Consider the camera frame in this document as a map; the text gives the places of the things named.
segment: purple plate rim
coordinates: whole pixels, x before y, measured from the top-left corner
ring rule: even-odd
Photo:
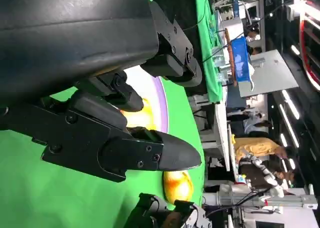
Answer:
[[[161,111],[161,132],[169,132],[169,111],[168,111],[168,102],[166,97],[165,87],[161,81],[160,77],[153,79],[155,89],[157,91],[157,96],[159,99],[160,111]]]

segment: white wall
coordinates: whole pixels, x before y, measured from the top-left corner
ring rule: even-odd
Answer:
[[[288,191],[296,195],[305,194],[304,189],[299,188],[288,189]],[[245,211],[243,216],[246,228],[255,228],[256,221],[280,223],[284,224],[285,228],[319,228],[312,209],[284,207],[283,214],[250,214],[247,212],[253,210],[245,209]]]
[[[298,84],[280,53],[275,49],[251,55],[251,60],[265,59],[263,67],[255,68],[252,80],[254,89],[251,91],[250,82],[239,82],[241,97],[251,97],[280,90],[297,87]]]

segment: yellow fruit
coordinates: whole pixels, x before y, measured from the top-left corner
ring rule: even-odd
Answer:
[[[148,130],[156,130],[154,114],[149,101],[142,99],[144,107],[138,112],[121,111],[127,119],[127,127],[145,127]]]
[[[194,185],[188,171],[165,171],[163,174],[165,197],[169,203],[175,200],[189,202],[194,193]]]

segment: yellow shirt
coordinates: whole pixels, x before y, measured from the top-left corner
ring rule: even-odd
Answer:
[[[246,155],[243,149],[256,157],[273,155],[278,147],[278,144],[264,137],[236,138],[234,144],[235,157],[237,161],[240,161]]]

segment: dark ceiling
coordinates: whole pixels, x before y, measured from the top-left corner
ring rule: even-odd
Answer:
[[[320,5],[320,0],[310,0]],[[272,0],[272,5],[264,7],[264,13],[269,14],[274,8],[280,6],[282,0]],[[275,122],[274,130],[271,130],[273,137],[279,139],[280,133],[290,138],[285,122],[279,111],[279,104],[282,104],[299,141],[299,148],[296,148],[292,139],[287,139],[292,155],[298,161],[300,171],[295,177],[295,185],[303,187],[313,184],[316,196],[320,196],[320,94],[309,82],[303,68],[301,57],[294,54],[291,45],[299,47],[299,23],[296,19],[292,22],[287,20],[285,7],[274,12],[273,17],[265,19],[265,40],[267,50],[277,49],[286,64],[290,68],[299,87],[288,90],[288,93],[300,113],[300,119],[294,118],[285,103],[280,91],[268,95],[269,117]],[[320,31],[311,28],[313,33],[320,38]],[[320,44],[308,37],[305,46],[320,60]],[[310,62],[315,73],[320,74],[320,67]],[[318,224],[320,221],[320,209],[314,211]]]

